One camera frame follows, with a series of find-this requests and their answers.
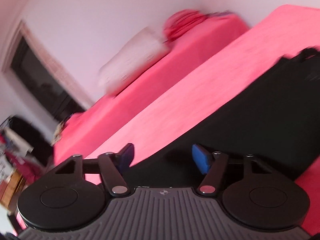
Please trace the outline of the dark doorway with frame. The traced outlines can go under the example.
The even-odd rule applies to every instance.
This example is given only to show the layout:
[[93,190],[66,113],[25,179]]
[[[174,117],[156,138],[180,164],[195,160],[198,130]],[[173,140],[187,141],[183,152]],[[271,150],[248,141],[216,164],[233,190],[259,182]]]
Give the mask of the dark doorway with frame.
[[31,105],[50,119],[62,121],[93,106],[89,95],[24,21],[1,56],[1,73],[17,95],[31,99]]

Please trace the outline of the beige cloth on bed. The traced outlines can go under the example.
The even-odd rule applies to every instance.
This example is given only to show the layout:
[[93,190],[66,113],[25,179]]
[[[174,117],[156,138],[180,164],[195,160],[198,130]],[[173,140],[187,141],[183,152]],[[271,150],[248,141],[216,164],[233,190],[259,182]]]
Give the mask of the beige cloth on bed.
[[54,146],[61,139],[62,132],[63,132],[65,126],[66,126],[66,121],[62,121],[57,125],[55,132],[53,134],[53,139],[50,143],[52,146]]

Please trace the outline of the light pink pillow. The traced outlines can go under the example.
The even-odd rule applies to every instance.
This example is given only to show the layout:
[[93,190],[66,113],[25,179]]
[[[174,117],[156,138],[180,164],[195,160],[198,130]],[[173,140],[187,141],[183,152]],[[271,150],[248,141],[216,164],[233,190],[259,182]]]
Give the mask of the light pink pillow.
[[144,28],[100,68],[99,86],[106,95],[117,96],[169,52],[161,38],[150,28]]

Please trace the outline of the red folded cloth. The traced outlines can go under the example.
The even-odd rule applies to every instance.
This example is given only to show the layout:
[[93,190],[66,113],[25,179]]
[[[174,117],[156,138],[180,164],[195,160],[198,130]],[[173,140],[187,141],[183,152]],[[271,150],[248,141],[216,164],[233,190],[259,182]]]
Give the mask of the red folded cloth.
[[163,25],[163,34],[174,41],[208,18],[198,10],[185,9],[171,15]]

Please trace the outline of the black knit pants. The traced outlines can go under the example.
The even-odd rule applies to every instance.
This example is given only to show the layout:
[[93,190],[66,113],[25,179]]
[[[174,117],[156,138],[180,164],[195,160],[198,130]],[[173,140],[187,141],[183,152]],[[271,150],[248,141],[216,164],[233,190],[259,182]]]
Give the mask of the black knit pants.
[[193,144],[229,154],[226,183],[251,154],[307,191],[319,187],[319,50],[282,57],[240,94],[124,173],[129,187],[197,187],[204,176]]

